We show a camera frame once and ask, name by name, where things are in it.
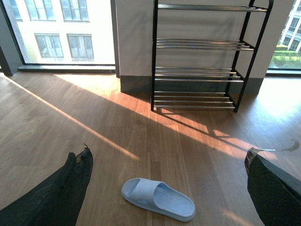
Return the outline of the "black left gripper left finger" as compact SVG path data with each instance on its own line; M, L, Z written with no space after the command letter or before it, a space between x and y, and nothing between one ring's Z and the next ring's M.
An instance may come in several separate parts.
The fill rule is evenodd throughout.
M28 193L0 211L2 226L74 226L85 199L93 169L86 146Z

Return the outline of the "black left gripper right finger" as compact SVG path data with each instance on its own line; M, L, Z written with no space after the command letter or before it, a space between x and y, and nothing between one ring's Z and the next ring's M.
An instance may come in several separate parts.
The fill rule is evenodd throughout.
M247 190L266 226L301 224L301 181L250 148L245 158Z

